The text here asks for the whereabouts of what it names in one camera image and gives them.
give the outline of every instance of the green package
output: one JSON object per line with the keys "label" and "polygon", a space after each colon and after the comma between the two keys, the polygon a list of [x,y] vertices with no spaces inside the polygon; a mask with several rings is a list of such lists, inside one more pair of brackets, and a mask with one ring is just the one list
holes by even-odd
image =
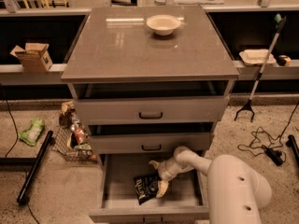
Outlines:
{"label": "green package", "polygon": [[31,127],[28,130],[18,133],[18,137],[29,146],[35,146],[36,140],[42,130],[44,129],[45,123],[41,118],[35,118],[30,122]]}

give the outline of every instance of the drawer cabinet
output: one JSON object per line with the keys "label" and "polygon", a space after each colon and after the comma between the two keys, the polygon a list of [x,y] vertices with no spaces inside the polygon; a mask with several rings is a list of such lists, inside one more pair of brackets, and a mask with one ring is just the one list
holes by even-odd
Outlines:
{"label": "drawer cabinet", "polygon": [[[146,19],[157,14],[184,25],[154,35]],[[149,161],[171,157],[178,146],[205,153],[237,78],[199,6],[93,8],[62,75],[103,171],[93,222],[207,219],[196,171],[142,205],[134,176],[155,172]]]}

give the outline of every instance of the open cardboard box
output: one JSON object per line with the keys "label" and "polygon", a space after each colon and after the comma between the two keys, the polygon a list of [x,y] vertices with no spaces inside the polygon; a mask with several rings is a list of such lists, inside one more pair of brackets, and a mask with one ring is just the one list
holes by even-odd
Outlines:
{"label": "open cardboard box", "polygon": [[49,44],[26,43],[25,49],[16,46],[10,54],[19,59],[25,72],[48,72],[52,66],[48,47]]}

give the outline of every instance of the speckled floor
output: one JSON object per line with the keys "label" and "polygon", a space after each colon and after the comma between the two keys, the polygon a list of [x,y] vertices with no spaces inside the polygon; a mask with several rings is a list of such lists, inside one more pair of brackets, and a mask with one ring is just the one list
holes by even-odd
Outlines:
{"label": "speckled floor", "polygon": [[[286,161],[279,167],[266,155],[253,157],[249,152],[238,150],[237,146],[248,145],[253,139],[251,132],[259,127],[263,127],[272,137],[280,135],[288,124],[298,99],[298,97],[256,97],[252,105],[256,115],[254,121],[250,122],[248,112],[241,113],[239,119],[234,121],[235,112],[247,98],[233,98],[216,128],[211,149],[206,153],[206,157],[210,159],[225,153],[235,155],[268,179],[273,189],[273,197],[271,203],[260,211],[263,224],[294,224],[299,219],[299,168],[292,150],[285,145],[278,148],[286,154]],[[30,120],[35,117],[44,119],[46,126],[35,147],[29,147],[18,141],[8,157],[34,157],[48,130],[53,130],[54,136],[57,135],[61,102],[9,102],[18,131],[27,129]],[[16,140],[12,119],[5,102],[0,102],[0,119],[2,121],[0,156],[5,157]],[[296,140],[299,140],[298,129],[299,108],[294,112],[290,125],[282,136],[282,143],[285,144],[289,134],[293,134]],[[268,145],[265,135],[259,137],[263,144]],[[28,206],[18,206],[16,202],[25,176],[25,172],[1,170],[0,223],[37,223],[31,216]],[[29,193],[31,198],[29,206],[38,222],[42,224],[92,223],[88,214],[99,204],[100,180],[101,172],[97,164],[65,161],[53,147],[49,147]],[[206,185],[203,186],[203,191],[206,193]]]}

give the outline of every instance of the gray tabletop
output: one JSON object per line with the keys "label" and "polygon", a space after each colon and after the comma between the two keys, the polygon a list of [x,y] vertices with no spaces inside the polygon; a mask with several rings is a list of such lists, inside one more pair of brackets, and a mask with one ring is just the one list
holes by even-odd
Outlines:
{"label": "gray tabletop", "polygon": [[[181,20],[158,36],[147,18]],[[126,82],[237,78],[238,73],[201,7],[93,8],[62,75],[66,82]]]}

